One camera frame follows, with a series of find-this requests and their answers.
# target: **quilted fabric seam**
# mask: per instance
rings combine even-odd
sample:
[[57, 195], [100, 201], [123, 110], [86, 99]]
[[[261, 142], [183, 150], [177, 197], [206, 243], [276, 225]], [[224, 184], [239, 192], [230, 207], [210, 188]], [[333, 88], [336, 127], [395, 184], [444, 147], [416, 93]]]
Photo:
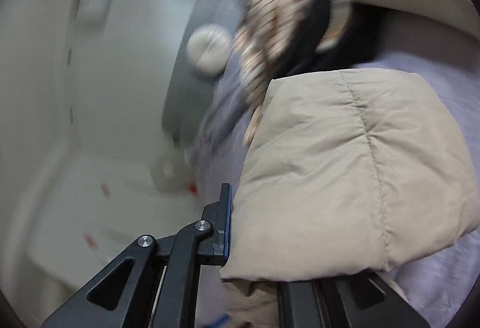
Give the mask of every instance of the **quilted fabric seam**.
[[345, 84], [345, 87], [347, 88], [347, 90], [349, 91], [350, 93], [350, 96], [352, 97], [352, 103], [355, 107], [355, 109], [357, 110], [358, 112], [358, 117], [360, 118], [361, 120], [361, 124], [362, 124], [362, 127], [363, 127], [363, 131], [364, 131], [364, 134], [365, 134], [365, 138], [367, 140], [367, 144], [368, 144], [368, 148], [369, 148], [369, 151], [370, 151], [370, 157], [371, 157], [371, 161], [373, 162], [373, 167], [375, 169], [375, 173], [377, 175], [377, 182], [378, 182], [378, 194], [379, 194], [379, 197], [380, 197], [380, 211], [381, 211], [381, 215], [382, 215], [382, 239], [383, 239], [383, 268], [384, 269], [387, 269], [387, 265], [386, 265], [386, 254], [387, 254], [387, 240], [386, 240], [386, 230], [385, 230], [385, 222], [386, 222], [386, 218], [385, 218], [385, 200], [383, 198], [383, 188], [382, 188], [382, 180], [380, 178], [380, 173], [378, 172], [378, 164], [377, 162], [375, 161], [375, 157], [374, 157], [374, 152], [371, 148], [371, 142], [370, 142], [370, 137], [368, 135], [368, 132], [367, 132], [367, 128], [365, 126], [365, 121], [362, 117], [362, 113], [360, 111], [360, 108], [358, 106], [358, 103], [357, 103], [357, 100], [355, 99], [355, 96], [353, 94], [353, 91], [349, 85], [349, 83], [347, 82], [347, 80], [345, 79], [344, 75], [342, 74], [342, 72], [340, 70], [337, 71], [339, 74], [340, 74], [340, 77], [342, 78], [343, 80], [343, 83]]

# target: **red mark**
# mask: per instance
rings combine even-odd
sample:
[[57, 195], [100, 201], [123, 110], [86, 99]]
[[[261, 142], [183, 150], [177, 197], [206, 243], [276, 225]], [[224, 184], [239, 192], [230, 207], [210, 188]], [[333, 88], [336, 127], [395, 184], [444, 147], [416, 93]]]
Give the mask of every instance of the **red mark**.
[[196, 197], [198, 196], [197, 186], [195, 185], [195, 183], [189, 183], [187, 189], [191, 192], [192, 195]]
[[86, 241], [88, 247], [95, 251], [98, 248], [98, 244], [90, 233], [84, 233], [83, 239]]

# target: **gray fabric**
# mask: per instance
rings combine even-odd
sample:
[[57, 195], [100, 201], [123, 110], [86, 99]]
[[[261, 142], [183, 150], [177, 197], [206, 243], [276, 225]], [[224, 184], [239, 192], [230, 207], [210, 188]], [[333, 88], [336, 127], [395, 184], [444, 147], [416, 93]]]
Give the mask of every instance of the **gray fabric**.
[[[434, 88], [464, 135], [480, 185], [480, 46], [433, 20], [395, 13], [374, 63], [420, 74]], [[389, 273], [431, 328], [452, 319], [480, 273], [480, 230], [450, 248]]]
[[232, 36], [243, 15], [241, 0], [198, 0], [190, 16], [170, 79], [162, 116], [162, 127], [174, 141], [188, 144], [195, 137], [212, 102], [215, 80], [196, 72], [188, 62], [185, 47], [200, 26], [215, 23]]

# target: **metal screw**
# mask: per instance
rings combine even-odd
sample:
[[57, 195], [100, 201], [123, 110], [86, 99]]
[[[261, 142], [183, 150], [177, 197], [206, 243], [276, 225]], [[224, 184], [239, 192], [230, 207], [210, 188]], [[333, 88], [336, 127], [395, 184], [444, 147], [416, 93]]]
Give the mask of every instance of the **metal screw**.
[[141, 247], [148, 247], [152, 245], [152, 242], [153, 238], [151, 238], [150, 236], [141, 236], [138, 239], [138, 245], [140, 245]]
[[207, 230], [210, 227], [210, 222], [205, 220], [200, 220], [195, 222], [195, 228], [197, 230]]

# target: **lavender fabric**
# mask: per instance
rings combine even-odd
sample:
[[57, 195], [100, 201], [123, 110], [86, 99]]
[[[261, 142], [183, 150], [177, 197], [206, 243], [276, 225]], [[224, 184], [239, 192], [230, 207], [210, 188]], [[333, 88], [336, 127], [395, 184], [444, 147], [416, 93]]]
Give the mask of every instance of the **lavender fabric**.
[[[430, 83], [460, 125], [480, 185], [480, 46], [476, 40], [433, 20], [394, 12], [378, 58], [358, 67], [368, 66], [418, 73]], [[217, 83], [196, 146], [190, 150], [205, 204], [218, 199], [222, 182], [232, 184], [234, 192], [238, 188], [246, 156], [242, 141], [250, 112], [239, 88], [238, 59], [232, 56]], [[403, 265], [389, 276], [432, 328], [443, 328], [462, 305], [479, 273], [480, 231], [476, 230], [453, 247]], [[221, 286], [212, 289], [222, 292]]]
[[[377, 61], [418, 73], [434, 88], [463, 132], [480, 185], [480, 46], [470, 36], [433, 20], [395, 13]], [[450, 248], [395, 269], [389, 276], [432, 328], [452, 319], [480, 273], [480, 230]]]

